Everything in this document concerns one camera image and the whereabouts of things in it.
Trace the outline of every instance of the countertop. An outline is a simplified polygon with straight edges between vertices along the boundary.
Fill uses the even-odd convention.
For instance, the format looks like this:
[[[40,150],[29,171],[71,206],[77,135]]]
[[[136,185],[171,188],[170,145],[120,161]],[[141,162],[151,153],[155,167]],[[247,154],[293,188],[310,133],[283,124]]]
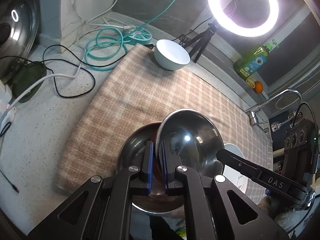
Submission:
[[[82,43],[94,35],[87,35],[81,40]],[[39,60],[44,49],[41,45],[34,45],[29,58]],[[83,51],[76,44],[70,49],[82,57]],[[110,54],[115,50],[116,48],[108,48],[100,53]],[[123,54],[124,51],[121,50],[116,57],[106,62],[112,62]],[[67,51],[63,54],[51,51],[46,56],[55,57],[77,63]],[[73,74],[76,70],[63,62],[51,62],[48,67],[54,69],[55,73]],[[189,63],[186,68],[214,86],[240,108],[248,108],[238,95],[200,65]],[[55,187],[57,164],[75,125],[110,71],[91,70],[91,73],[96,79],[96,87],[85,96],[74,99],[60,98],[55,91],[53,79],[47,79],[31,100],[17,104],[14,122],[2,143],[0,166],[20,193],[17,194],[0,175],[0,208],[25,234],[66,199]],[[64,95],[74,95],[90,88],[92,80],[87,73],[81,71],[75,80],[57,78],[57,84]]]

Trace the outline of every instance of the ring light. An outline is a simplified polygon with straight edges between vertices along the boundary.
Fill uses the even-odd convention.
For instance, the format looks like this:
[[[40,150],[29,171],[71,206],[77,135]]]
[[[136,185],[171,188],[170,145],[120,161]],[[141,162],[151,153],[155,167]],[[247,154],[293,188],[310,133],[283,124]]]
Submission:
[[[256,28],[244,28],[235,24],[227,15],[225,15],[220,6],[220,0],[208,0],[212,14],[221,26],[237,35],[245,37],[261,36],[275,26],[279,14],[278,2],[277,0],[268,1],[270,5],[270,14],[265,23]]]

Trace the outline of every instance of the black tripod stand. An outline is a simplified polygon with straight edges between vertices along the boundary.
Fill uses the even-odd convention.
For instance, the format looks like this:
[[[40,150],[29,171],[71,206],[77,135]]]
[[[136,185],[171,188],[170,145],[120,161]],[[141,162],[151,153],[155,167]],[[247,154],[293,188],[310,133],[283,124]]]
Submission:
[[[218,23],[217,21],[214,21],[213,23],[209,23],[209,28],[206,29],[204,32],[198,34],[196,37],[194,37],[191,41],[188,41],[183,48],[189,47],[191,44],[199,40],[199,42],[193,47],[193,49],[189,52],[189,56],[192,57],[197,50],[199,50],[194,62],[197,63],[198,59],[202,55],[203,51],[207,47],[207,45],[210,42],[211,37],[216,33],[218,30]]]

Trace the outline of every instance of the stainless steel bowl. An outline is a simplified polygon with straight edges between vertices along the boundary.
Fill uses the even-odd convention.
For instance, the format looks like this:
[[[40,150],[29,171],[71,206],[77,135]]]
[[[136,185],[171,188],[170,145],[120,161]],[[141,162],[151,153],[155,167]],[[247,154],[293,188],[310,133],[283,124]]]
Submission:
[[[155,152],[161,170],[159,147],[168,141],[172,154],[179,155],[183,165],[200,175],[214,177],[222,174],[224,164],[217,160],[217,151],[223,149],[221,135],[204,115],[192,109],[180,109],[169,114],[161,123]]]
[[[120,151],[116,173],[132,165],[137,155],[144,154],[147,141],[150,141],[156,134],[160,124],[161,122],[147,124],[129,136]],[[155,162],[153,170],[151,194],[149,196],[133,196],[132,204],[138,209],[152,214],[167,214],[181,207],[183,205],[182,196],[167,196],[165,194],[162,176]]]

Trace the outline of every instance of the beige checkered towel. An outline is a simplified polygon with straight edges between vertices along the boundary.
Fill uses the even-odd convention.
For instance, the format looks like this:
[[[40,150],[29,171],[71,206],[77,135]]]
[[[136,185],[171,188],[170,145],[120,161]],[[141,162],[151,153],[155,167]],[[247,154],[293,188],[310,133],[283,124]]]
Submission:
[[[224,142],[237,145],[246,159],[271,168],[271,143],[261,129],[250,126],[238,106],[185,68],[160,68],[153,52],[138,44],[103,83],[70,136],[57,186],[74,191],[93,175],[114,175],[121,146],[131,133],[180,108],[204,114]],[[264,188],[249,180],[246,194],[258,203]]]

